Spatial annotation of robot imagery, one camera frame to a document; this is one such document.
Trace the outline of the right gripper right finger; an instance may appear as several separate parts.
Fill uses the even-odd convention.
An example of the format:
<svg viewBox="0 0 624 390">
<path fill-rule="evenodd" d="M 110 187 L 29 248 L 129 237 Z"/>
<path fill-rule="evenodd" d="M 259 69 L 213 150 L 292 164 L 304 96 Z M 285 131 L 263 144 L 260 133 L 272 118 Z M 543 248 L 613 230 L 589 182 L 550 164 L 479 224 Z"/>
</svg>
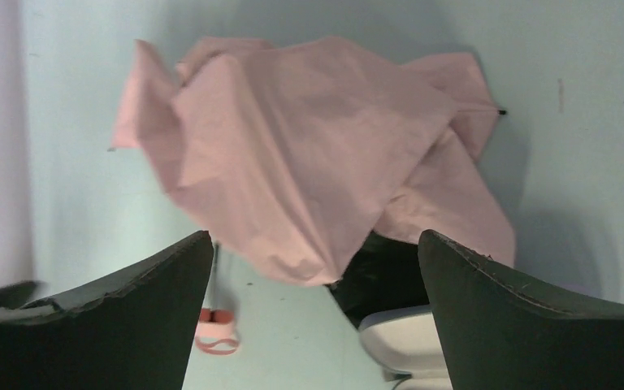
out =
<svg viewBox="0 0 624 390">
<path fill-rule="evenodd" d="M 544 282 L 433 230 L 422 279 L 456 389 L 624 389 L 624 304 Z"/>
</svg>

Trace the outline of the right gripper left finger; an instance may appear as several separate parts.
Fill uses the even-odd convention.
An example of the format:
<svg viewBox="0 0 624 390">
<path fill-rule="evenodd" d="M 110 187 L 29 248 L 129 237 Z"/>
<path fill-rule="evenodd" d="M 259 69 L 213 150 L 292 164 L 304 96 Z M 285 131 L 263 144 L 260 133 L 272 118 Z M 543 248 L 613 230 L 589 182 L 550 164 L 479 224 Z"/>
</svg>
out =
<svg viewBox="0 0 624 390">
<path fill-rule="evenodd" d="M 182 388 L 213 254 L 199 231 L 50 297 L 0 287 L 0 389 Z"/>
</svg>

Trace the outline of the pink folding umbrella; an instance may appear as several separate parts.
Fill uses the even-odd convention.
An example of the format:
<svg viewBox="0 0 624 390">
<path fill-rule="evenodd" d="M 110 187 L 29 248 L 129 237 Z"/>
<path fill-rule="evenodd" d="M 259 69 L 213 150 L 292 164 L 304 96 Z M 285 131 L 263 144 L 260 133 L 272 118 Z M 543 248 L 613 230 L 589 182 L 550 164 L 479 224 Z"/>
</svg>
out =
<svg viewBox="0 0 624 390">
<path fill-rule="evenodd" d="M 394 63 L 341 38 L 207 37 L 170 71 L 136 41 L 112 147 L 261 275 L 325 286 L 358 326 L 425 306 L 422 232 L 512 266 L 514 229 L 477 168 L 497 121 L 477 58 Z"/>
</svg>

